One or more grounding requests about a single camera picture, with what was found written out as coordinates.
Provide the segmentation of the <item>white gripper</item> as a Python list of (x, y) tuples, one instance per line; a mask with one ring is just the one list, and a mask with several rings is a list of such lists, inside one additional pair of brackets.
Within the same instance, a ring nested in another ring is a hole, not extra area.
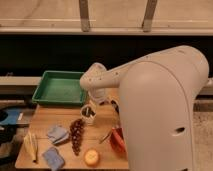
[[(95, 90), (90, 90), (89, 91), (89, 97), (90, 99), (96, 103), (96, 104), (101, 104), (107, 99), (107, 94), (105, 89), (95, 89)], [(91, 107), (86, 108), (86, 116), (94, 116), (95, 112), (92, 110)]]

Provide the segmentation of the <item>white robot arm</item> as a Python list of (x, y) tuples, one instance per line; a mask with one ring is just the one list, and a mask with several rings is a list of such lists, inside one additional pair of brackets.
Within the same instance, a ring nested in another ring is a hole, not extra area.
[(80, 85), (118, 89), (130, 171), (195, 171), (193, 105), (208, 75), (202, 52), (182, 45), (108, 71), (87, 71)]

